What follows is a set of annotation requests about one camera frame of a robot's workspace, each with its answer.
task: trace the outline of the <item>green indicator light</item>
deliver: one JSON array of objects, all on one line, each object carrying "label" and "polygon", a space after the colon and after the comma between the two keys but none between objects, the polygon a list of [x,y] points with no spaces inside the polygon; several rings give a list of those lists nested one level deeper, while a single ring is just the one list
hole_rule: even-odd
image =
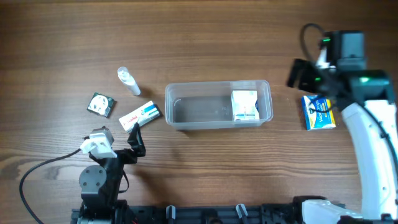
[{"label": "green indicator light", "polygon": [[361,78],[359,78],[359,80],[361,81],[361,83],[366,83],[367,81],[370,80],[370,78],[369,77],[361,77]]}]

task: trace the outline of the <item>wooden surface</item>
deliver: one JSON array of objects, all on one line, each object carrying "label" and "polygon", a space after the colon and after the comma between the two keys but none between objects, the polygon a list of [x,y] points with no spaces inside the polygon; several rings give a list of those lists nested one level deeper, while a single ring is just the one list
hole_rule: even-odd
[{"label": "wooden surface", "polygon": [[[33,223],[18,194],[32,166],[69,152],[107,126],[128,147],[118,118],[169,83],[265,79],[274,118],[259,128],[179,132],[164,117],[142,128],[147,156],[126,166],[130,205],[259,205],[323,195],[360,210],[353,145],[338,127],[306,131],[304,92],[285,87],[307,22],[366,34],[369,68],[398,81],[397,1],[173,1],[0,5],[0,223]],[[316,52],[316,32],[308,42]],[[134,73],[143,96],[116,75]],[[109,119],[87,112],[94,92],[118,103]],[[24,191],[45,223],[68,223],[81,204],[81,153],[33,172]]]}]

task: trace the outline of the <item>blue box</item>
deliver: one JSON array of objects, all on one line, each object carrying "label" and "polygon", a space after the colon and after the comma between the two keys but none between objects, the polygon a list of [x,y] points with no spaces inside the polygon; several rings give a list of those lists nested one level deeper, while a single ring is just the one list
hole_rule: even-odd
[{"label": "blue box", "polygon": [[307,130],[330,129],[336,127],[332,111],[326,113],[314,111],[326,111],[331,106],[330,100],[326,98],[318,98],[317,95],[313,95],[303,96],[301,102],[303,104]]}]

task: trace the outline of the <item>small white bottle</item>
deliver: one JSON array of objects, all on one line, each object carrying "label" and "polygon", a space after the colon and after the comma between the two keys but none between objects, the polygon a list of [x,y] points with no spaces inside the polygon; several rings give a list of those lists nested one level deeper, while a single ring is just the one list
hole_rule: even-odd
[{"label": "small white bottle", "polygon": [[134,78],[130,75],[129,70],[126,67],[120,67],[118,69],[118,77],[123,82],[123,84],[131,91],[131,93],[135,96],[141,94],[141,91],[134,80]]}]

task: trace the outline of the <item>transparent box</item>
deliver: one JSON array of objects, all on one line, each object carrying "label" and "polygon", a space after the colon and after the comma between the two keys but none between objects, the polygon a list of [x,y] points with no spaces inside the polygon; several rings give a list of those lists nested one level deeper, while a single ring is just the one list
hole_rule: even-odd
[{"label": "transparent box", "polygon": [[[260,119],[233,121],[233,90],[257,91]],[[166,87],[166,122],[178,130],[254,127],[273,115],[271,89],[265,80],[172,83]]]}]

